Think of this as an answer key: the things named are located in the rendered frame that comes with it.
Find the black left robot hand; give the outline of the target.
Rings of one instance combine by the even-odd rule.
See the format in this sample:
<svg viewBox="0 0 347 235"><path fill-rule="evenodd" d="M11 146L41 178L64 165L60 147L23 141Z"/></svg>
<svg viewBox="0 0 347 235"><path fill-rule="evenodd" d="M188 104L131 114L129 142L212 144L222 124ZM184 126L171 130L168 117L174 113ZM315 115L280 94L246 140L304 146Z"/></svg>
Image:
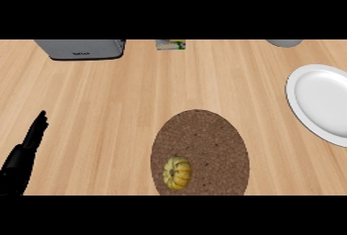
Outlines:
<svg viewBox="0 0 347 235"><path fill-rule="evenodd" d="M13 147L0 168L0 196L20 196L25 192L47 126L47 116L42 110L32 121L23 142Z"/></svg>

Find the yellow lemon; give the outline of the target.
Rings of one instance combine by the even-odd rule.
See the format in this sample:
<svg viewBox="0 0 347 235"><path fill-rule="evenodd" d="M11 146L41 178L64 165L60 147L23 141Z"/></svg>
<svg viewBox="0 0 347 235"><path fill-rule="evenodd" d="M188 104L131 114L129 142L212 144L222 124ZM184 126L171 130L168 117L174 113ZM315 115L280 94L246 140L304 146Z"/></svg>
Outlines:
<svg viewBox="0 0 347 235"><path fill-rule="evenodd" d="M190 182L190 177L191 168L188 159L181 156L171 157L163 164L163 184L171 190L181 190Z"/></svg>

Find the round brown woven placemat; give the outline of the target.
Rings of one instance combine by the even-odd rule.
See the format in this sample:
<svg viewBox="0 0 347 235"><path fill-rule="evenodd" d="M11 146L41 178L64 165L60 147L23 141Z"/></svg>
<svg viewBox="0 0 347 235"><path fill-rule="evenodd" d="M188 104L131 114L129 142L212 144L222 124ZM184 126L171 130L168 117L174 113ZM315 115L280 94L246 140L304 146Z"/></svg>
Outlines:
<svg viewBox="0 0 347 235"><path fill-rule="evenodd" d="M171 157L190 162L187 186L171 189L163 178L175 171L166 164ZM240 196L249 179L249 158L236 128L215 113L193 109L165 122L152 145L150 170L160 195Z"/></svg>

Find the white round plate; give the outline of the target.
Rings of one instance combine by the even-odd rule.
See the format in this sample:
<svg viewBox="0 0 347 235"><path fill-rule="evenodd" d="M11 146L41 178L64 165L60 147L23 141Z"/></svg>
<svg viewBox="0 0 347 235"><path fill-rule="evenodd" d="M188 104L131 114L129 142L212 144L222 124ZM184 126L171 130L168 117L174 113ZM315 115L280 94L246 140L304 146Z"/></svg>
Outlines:
<svg viewBox="0 0 347 235"><path fill-rule="evenodd" d="M323 64L304 65L289 74L284 93L310 132L347 148L347 72Z"/></svg>

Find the grey toaster appliance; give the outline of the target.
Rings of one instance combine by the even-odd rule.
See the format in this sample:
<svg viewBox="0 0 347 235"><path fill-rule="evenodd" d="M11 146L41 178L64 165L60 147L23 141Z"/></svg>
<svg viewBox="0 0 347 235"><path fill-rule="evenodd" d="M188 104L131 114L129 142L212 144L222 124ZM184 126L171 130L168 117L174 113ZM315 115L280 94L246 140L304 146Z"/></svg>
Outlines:
<svg viewBox="0 0 347 235"><path fill-rule="evenodd" d="M118 59L124 55L124 39L35 39L54 61Z"/></svg>

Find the small green white box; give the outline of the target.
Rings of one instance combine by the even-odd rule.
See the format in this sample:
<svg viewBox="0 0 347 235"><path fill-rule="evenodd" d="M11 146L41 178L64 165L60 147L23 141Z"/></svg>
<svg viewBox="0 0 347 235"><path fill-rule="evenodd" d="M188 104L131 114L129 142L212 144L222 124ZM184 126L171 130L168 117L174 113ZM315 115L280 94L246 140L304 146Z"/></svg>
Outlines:
<svg viewBox="0 0 347 235"><path fill-rule="evenodd" d="M157 39L156 48L159 50L183 50L186 48L186 41L183 39Z"/></svg>

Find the grey round container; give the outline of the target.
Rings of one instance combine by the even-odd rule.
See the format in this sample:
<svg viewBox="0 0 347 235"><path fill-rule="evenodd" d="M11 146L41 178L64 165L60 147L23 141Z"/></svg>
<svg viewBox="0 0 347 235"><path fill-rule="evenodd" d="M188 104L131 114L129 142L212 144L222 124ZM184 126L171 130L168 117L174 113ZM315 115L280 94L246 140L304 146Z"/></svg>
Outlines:
<svg viewBox="0 0 347 235"><path fill-rule="evenodd" d="M299 39L268 39L273 46L280 48L295 47L302 41Z"/></svg>

